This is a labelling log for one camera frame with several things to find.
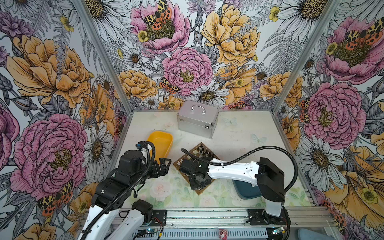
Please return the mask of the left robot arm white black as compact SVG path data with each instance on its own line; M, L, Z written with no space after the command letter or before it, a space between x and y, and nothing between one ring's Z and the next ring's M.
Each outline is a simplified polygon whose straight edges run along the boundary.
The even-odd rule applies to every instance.
M118 167L97 186L78 239L103 240L126 199L136 198L148 179L167 175L171 163L168 158L156 161L148 149L126 151Z

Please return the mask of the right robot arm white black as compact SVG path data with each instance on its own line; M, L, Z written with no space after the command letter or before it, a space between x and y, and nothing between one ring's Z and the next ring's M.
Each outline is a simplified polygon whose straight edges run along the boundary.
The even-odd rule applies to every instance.
M249 163L183 159L179 171L188 177L192 190L202 190L213 180L227 179L248 183L259 188L265 199L264 215L279 218L285 201L285 174L267 158Z

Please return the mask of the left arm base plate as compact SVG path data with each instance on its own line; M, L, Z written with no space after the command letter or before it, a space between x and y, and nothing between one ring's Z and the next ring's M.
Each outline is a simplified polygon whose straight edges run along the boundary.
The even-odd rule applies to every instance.
M151 222L149 226L151 227L165 227L167 222L167 210L153 210Z

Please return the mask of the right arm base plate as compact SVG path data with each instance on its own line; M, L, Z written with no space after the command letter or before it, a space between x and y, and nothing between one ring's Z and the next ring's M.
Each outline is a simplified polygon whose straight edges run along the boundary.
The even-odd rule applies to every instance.
M286 226L291 224L290 217L285 208L281 209L278 217L268 215L265 209L248 209L248 221L251 226Z

